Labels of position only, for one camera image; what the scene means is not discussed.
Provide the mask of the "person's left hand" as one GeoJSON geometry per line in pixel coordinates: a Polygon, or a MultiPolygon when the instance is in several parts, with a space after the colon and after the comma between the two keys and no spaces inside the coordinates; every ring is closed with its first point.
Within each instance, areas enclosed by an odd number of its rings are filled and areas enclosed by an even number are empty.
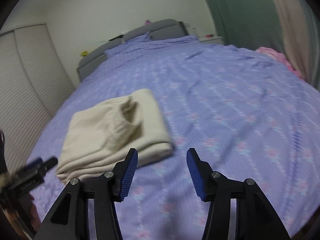
{"type": "Polygon", "coordinates": [[[7,202],[2,210],[20,239],[34,239],[41,226],[41,220],[34,204],[34,197],[30,193],[18,200],[7,202]]]}

